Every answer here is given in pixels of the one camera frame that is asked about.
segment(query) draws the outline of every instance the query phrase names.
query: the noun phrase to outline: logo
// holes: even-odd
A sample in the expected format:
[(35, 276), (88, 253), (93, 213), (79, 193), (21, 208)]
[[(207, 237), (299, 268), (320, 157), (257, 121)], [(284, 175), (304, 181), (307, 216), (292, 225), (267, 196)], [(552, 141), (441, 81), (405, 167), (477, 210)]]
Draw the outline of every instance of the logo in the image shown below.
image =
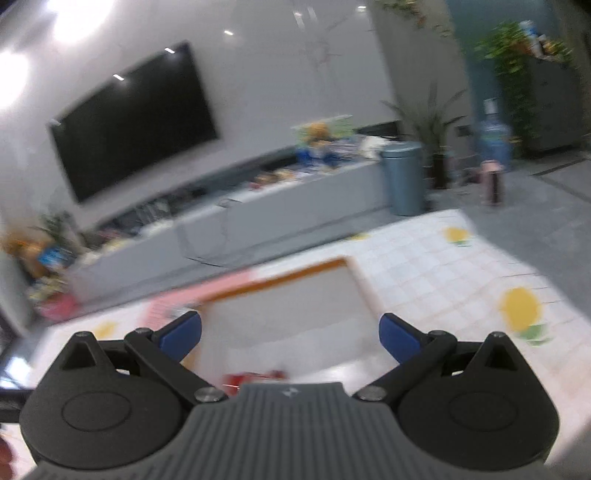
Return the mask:
[(281, 393), (283, 393), (287, 398), (291, 398), (295, 397), (298, 393), (300, 393), (300, 391), (296, 387), (290, 387), (283, 390)]

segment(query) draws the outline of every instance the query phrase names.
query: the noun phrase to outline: blue water bottle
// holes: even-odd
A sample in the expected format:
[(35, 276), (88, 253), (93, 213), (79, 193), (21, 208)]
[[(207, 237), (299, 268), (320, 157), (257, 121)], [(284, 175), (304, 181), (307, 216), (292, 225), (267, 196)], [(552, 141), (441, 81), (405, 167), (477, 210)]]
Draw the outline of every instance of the blue water bottle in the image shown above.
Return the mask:
[(486, 118), (480, 123), (480, 156), (483, 161), (496, 160), (509, 171), (513, 157), (511, 129), (499, 120), (496, 99), (484, 100), (484, 112)]

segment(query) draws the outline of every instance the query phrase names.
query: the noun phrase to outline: green plant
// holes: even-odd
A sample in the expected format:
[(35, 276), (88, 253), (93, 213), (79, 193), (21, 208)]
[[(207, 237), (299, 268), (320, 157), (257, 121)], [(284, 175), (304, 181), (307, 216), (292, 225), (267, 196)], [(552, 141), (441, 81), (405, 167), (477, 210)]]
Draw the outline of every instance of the green plant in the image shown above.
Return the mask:
[(503, 91), (503, 103), (516, 135), (526, 143), (535, 137), (534, 98), (526, 58), (529, 40), (517, 22), (503, 22), (480, 41), (476, 52), (493, 60)]
[(398, 105), (384, 101), (394, 112), (398, 113), (413, 129), (414, 135), (427, 147), (431, 154), (441, 153), (446, 144), (447, 129), (460, 121), (466, 115), (455, 116), (445, 120), (447, 109), (465, 93), (460, 90), (451, 96), (441, 107), (437, 106), (437, 82), (432, 82), (429, 87), (429, 96), (426, 106), (409, 107), (400, 96), (397, 96)]
[[(423, 28), (427, 23), (427, 16), (421, 11), (417, 0), (374, 0), (384, 10), (391, 10), (403, 18), (413, 18), (417, 28)], [(453, 32), (451, 28), (441, 24), (433, 25), (431, 28), (442, 37), (450, 37)]]
[(573, 51), (567, 47), (566, 43), (562, 40), (554, 40), (552, 46), (554, 49), (554, 55), (556, 55), (563, 63), (572, 66)]

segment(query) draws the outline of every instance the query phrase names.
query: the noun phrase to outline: red object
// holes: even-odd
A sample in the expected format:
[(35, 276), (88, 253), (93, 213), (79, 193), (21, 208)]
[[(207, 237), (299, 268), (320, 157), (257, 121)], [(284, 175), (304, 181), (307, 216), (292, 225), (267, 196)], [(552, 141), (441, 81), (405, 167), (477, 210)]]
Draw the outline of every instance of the red object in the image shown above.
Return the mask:
[(47, 320), (53, 323), (65, 322), (73, 318), (78, 312), (78, 301), (71, 293), (56, 293), (50, 299), (42, 302), (37, 310)]
[(272, 370), (266, 374), (254, 374), (252, 372), (243, 372), (241, 374), (224, 375), (222, 382), (222, 389), (228, 396), (233, 396), (238, 393), (240, 386), (245, 383), (260, 383), (265, 380), (281, 381), (286, 380), (285, 372), (281, 370)]

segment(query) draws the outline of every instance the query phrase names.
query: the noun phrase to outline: yellow lemon print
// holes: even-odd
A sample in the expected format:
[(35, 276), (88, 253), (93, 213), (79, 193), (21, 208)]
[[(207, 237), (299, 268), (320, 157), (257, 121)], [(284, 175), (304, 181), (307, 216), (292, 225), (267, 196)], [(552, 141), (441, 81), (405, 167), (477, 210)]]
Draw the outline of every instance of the yellow lemon print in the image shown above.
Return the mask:
[(544, 325), (538, 323), (542, 316), (542, 305), (528, 288), (507, 290), (501, 300), (501, 312), (507, 326), (531, 345), (540, 346), (549, 341), (544, 338)]
[(470, 238), (470, 232), (457, 226), (449, 226), (444, 230), (445, 238), (448, 242), (456, 245), (466, 245)]
[(348, 240), (365, 240), (366, 238), (369, 238), (367, 233), (358, 233), (357, 235), (350, 236)]
[(93, 330), (93, 333), (97, 340), (105, 340), (113, 337), (115, 327), (117, 327), (115, 322), (103, 322)]
[(531, 290), (518, 287), (505, 292), (501, 300), (501, 311), (511, 330), (523, 332), (538, 323), (542, 308)]

